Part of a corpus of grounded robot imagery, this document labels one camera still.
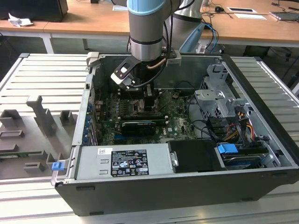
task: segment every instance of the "blue cable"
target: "blue cable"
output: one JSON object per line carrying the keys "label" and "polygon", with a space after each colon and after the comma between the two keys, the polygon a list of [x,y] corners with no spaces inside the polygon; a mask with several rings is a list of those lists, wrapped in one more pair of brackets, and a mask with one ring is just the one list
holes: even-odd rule
{"label": "blue cable", "polygon": [[205,24],[207,27],[210,28],[210,30],[213,32],[214,37],[215,37],[214,45],[213,45],[213,48],[212,48],[212,50],[211,50],[211,53],[212,53],[212,51],[213,51],[214,48],[216,47],[216,43],[217,43],[217,35],[216,35],[216,33],[215,33],[215,30],[214,30],[210,25],[208,25],[208,24],[205,23],[205,22],[204,22],[204,24]]}

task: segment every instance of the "power supply label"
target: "power supply label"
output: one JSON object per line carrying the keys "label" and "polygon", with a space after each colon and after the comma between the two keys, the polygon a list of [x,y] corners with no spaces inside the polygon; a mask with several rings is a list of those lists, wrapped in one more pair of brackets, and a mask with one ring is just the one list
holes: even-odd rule
{"label": "power supply label", "polygon": [[149,175],[146,150],[112,151],[111,176]]}

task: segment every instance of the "circuit board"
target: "circuit board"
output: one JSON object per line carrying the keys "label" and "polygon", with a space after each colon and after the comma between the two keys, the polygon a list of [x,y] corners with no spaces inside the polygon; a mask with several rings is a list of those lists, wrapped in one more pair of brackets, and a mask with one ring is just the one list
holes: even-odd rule
{"label": "circuit board", "polygon": [[[140,109],[143,100],[120,99],[119,95],[114,93],[107,95],[101,103],[101,114],[98,118],[101,138],[99,145],[155,144],[169,140],[195,139],[194,130],[185,113],[186,98],[180,96],[178,91],[164,90],[155,99],[152,111],[145,112]],[[128,116],[151,116],[150,121],[159,125],[156,126],[154,135],[125,137],[121,134],[120,123],[122,118]]]}

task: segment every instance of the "blue plastic clip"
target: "blue plastic clip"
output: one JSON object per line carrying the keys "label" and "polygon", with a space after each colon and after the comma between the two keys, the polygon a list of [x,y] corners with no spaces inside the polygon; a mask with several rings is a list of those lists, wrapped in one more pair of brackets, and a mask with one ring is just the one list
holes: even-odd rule
{"label": "blue plastic clip", "polygon": [[64,170],[64,162],[54,162],[52,165],[53,171],[63,171]]}
{"label": "blue plastic clip", "polygon": [[238,153],[238,149],[235,144],[220,144],[218,146],[220,154],[222,153]]}

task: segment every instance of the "motherboard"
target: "motherboard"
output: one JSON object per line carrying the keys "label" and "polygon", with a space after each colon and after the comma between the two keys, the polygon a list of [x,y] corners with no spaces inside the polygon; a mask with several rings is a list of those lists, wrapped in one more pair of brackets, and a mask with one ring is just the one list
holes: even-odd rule
{"label": "motherboard", "polygon": [[144,100],[128,94],[109,93],[95,102],[99,145],[166,143],[195,139],[186,115],[188,96],[180,91],[160,90],[151,110]]}

